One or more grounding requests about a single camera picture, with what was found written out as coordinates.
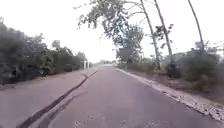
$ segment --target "roadside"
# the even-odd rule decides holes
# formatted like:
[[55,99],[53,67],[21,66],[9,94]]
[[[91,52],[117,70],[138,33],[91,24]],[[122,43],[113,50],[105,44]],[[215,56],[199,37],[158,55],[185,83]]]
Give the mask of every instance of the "roadside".
[[60,74],[44,80],[37,79],[0,91],[0,126],[15,128],[62,94],[79,85],[86,78],[83,73],[87,73],[88,76],[96,70],[92,68],[88,71]]
[[174,86],[169,86],[167,84],[167,80],[161,80],[155,77],[152,77],[150,75],[147,75],[146,73],[136,72],[136,71],[130,71],[130,70],[121,70],[119,71],[132,76],[136,79],[138,79],[140,82],[143,82],[152,88],[160,91],[164,95],[171,97],[172,99],[181,102],[183,104],[186,104],[189,107],[194,108],[196,111],[199,111],[205,115],[211,116],[212,118],[224,121],[224,105],[214,102],[212,100],[209,100],[207,98],[204,98],[200,95],[196,95],[195,93],[189,93],[189,91],[183,91],[180,89],[175,88]]

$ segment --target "tree branch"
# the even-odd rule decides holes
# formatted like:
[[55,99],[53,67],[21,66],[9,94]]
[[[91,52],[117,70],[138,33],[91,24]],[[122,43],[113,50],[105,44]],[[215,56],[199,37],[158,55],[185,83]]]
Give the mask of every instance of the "tree branch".
[[124,4],[134,4],[135,6],[138,6],[140,9],[143,10],[143,7],[141,4],[137,3],[137,2],[133,2],[133,1],[124,1]]
[[149,0],[145,0],[146,2],[149,2],[149,3],[151,3],[151,4],[153,4],[153,5],[156,5],[155,3],[153,3],[153,2],[151,2],[151,1],[149,1]]
[[144,13],[143,11],[140,11],[140,12],[134,12],[134,13],[131,13],[128,18],[130,18],[131,16],[135,15],[135,14],[139,14],[139,13]]
[[138,26],[139,26],[145,19],[146,19],[146,17],[143,18],[140,22],[138,22]]

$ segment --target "bare tree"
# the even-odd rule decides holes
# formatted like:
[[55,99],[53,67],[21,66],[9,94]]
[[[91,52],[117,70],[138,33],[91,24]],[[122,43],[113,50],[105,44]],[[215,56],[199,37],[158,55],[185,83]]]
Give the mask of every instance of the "bare tree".
[[170,45],[170,39],[169,39],[169,36],[168,36],[168,31],[166,29],[164,18],[162,16],[161,11],[160,11],[159,4],[158,4],[157,0],[154,0],[154,2],[155,2],[156,9],[158,11],[159,18],[160,18],[161,23],[162,23],[162,27],[163,27],[163,31],[164,31],[164,35],[165,35],[166,44],[167,44],[167,47],[168,47],[168,52],[169,52],[169,55],[170,55],[170,59],[171,59],[171,61],[173,61],[172,48],[171,48],[171,45]]
[[203,41],[203,38],[202,38],[202,32],[201,32],[201,28],[200,28],[200,25],[199,25],[199,21],[198,21],[197,15],[194,11],[194,8],[193,8],[193,5],[192,5],[191,1],[188,0],[188,3],[191,7],[192,13],[194,15],[194,18],[195,18],[195,21],[196,21],[196,24],[197,24],[197,27],[198,27],[198,32],[199,32],[200,42],[201,42],[201,50],[204,51],[205,50],[205,45],[204,45],[204,41]]

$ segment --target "shrub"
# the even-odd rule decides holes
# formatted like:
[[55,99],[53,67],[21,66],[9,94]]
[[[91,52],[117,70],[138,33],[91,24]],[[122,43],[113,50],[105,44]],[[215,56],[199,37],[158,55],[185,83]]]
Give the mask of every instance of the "shrub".
[[154,63],[130,63],[127,65],[128,69],[136,70],[140,72],[152,73],[156,69],[156,65]]
[[218,82],[218,57],[206,52],[188,54],[178,62],[186,81],[196,82],[196,88],[216,85]]

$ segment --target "bush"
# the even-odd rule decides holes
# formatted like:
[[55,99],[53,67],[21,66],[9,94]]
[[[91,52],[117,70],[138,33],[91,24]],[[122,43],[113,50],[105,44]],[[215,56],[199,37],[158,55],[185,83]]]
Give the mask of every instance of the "bush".
[[181,77],[180,69],[175,62],[169,63],[168,65],[166,65],[165,69],[166,69],[166,75],[169,78],[180,78]]
[[154,63],[130,63],[127,64],[127,68],[131,70],[136,70],[140,72],[153,73],[156,69],[156,65]]
[[178,61],[181,75],[186,81],[196,82],[197,88],[213,86],[218,82],[218,57],[206,52],[187,55]]

